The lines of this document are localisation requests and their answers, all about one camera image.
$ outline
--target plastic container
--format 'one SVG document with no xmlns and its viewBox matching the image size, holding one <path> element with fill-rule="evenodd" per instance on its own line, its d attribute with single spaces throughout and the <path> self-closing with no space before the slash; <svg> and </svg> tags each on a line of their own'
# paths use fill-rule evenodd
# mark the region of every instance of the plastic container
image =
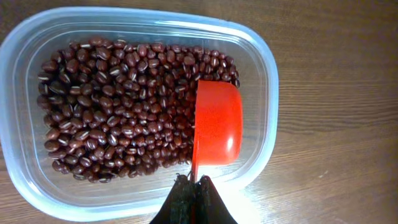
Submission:
<svg viewBox="0 0 398 224">
<path fill-rule="evenodd" d="M 56 173 L 43 147 L 47 128 L 36 105 L 37 73 L 53 50 L 71 40 L 99 34 L 136 42 L 202 45 L 235 58 L 243 99 L 244 137 L 239 158 L 228 166 L 200 167 L 223 188 L 241 189 L 263 170 L 277 129 L 278 74 L 266 43 L 251 29 L 202 16 L 140 9 L 64 7 L 36 14 L 19 24 L 0 48 L 0 137 L 11 180 L 21 195 L 49 215 L 94 221 L 156 212 L 175 174 L 190 166 L 160 168 L 154 175 L 79 182 Z"/>
</svg>

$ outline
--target container lip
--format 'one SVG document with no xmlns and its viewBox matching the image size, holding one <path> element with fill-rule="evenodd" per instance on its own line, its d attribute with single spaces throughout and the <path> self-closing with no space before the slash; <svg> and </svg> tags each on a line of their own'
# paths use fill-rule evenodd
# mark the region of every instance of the container lip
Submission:
<svg viewBox="0 0 398 224">
<path fill-rule="evenodd" d="M 23 36 L 31 31 L 31 24 L 37 24 L 47 20 L 48 18 L 53 18 L 54 16 L 61 16 L 72 12 L 119 12 L 119 13 L 131 13 L 140 14 L 142 16 L 149 14 L 157 14 L 158 16 L 168 16 L 173 17 L 174 20 L 164 22 L 188 22 L 197 23 L 201 25 L 209 25 L 215 27 L 229 28 L 234 31 L 246 34 L 246 36 L 252 38 L 252 44 L 256 46 L 256 49 L 262 55 L 263 62 L 266 65 L 266 70 L 268 74 L 268 113 L 267 113 L 267 131 L 265 133 L 264 142 L 262 144 L 261 152 L 259 153 L 257 159 L 254 161 L 251 168 L 247 173 L 243 174 L 239 179 L 233 179 L 230 181 L 228 186 L 234 186 L 236 189 L 242 189 L 248 184 L 250 184 L 263 170 L 263 168 L 268 163 L 271 157 L 277 130 L 277 115 L 278 115 L 278 100 L 279 100 L 279 78 L 277 72 L 277 66 L 275 58 L 271 53 L 270 48 L 264 42 L 264 40 L 255 33 L 252 29 L 237 24 L 235 22 L 225 21 L 217 18 L 198 16 L 192 14 L 183 14 L 179 12 L 167 12 L 167 11 L 155 11 L 148 9 L 128 9 L 128 8 L 118 8 L 118 7 L 58 7 L 55 9 L 49 9 L 42 11 L 38 14 L 28 17 L 17 25 L 4 39 L 0 46 L 0 58 L 8 58 L 9 46 L 16 43 L 13 39 L 18 39 L 18 36 Z M 8 64 L 8 59 L 0 61 L 0 93 L 2 96 L 9 95 L 6 90 L 6 65 Z M 0 105 L 7 105 L 7 102 L 14 100 L 14 97 L 5 98 L 0 97 Z M 48 195 L 43 195 L 39 189 L 34 185 L 33 181 L 29 180 L 22 171 L 16 167 L 18 164 L 17 155 L 11 149 L 12 145 L 10 142 L 10 133 L 7 131 L 11 125 L 9 121 L 9 114 L 12 111 L 4 111 L 0 113 L 0 123 L 2 128 L 0 129 L 0 138 L 2 144 L 2 151 L 6 161 L 6 167 L 10 178 L 18 190 L 18 192 L 34 207 L 47 213 L 51 216 L 61 218 L 64 220 L 78 221 L 78 222 L 88 222 L 88 221 L 98 221 L 106 220 L 110 218 L 122 218 L 133 215 L 139 215 L 143 213 L 156 212 L 160 205 L 142 205 L 139 208 L 126 208 L 120 209 L 109 208 L 106 212 L 98 212 L 99 207 L 79 207 L 74 205 L 68 205 L 57 201 L 55 198 L 50 198 Z"/>
</svg>

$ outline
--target scoop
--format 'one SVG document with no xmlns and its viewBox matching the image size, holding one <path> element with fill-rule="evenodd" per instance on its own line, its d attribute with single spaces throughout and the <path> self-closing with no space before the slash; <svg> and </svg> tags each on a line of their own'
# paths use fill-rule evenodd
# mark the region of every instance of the scoop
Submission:
<svg viewBox="0 0 398 224">
<path fill-rule="evenodd" d="M 227 165 L 239 156 L 243 107 L 238 89 L 225 82 L 199 80 L 195 112 L 192 175 L 199 165 Z"/>
</svg>

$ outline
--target wood grain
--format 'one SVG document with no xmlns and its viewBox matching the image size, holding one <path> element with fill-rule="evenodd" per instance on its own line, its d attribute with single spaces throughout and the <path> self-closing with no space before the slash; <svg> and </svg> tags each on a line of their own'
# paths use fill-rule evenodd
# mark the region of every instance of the wood grain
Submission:
<svg viewBox="0 0 398 224">
<path fill-rule="evenodd" d="M 3 0 L 0 40 L 28 16 L 77 5 L 186 12 L 254 29 L 269 44 L 280 80 L 274 153 L 243 190 L 262 222 L 398 223 L 396 1 Z M 0 195 L 1 222 L 65 223 L 18 194 L 2 154 Z"/>
</svg>

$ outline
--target bean pile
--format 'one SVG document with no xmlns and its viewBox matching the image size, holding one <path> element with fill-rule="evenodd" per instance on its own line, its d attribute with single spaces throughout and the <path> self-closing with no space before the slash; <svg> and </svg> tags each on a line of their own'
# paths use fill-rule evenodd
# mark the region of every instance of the bean pile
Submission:
<svg viewBox="0 0 398 224">
<path fill-rule="evenodd" d="M 199 80 L 239 88 L 234 59 L 199 46 L 92 37 L 42 64 L 37 104 L 52 167 L 107 183 L 190 164 Z"/>
</svg>

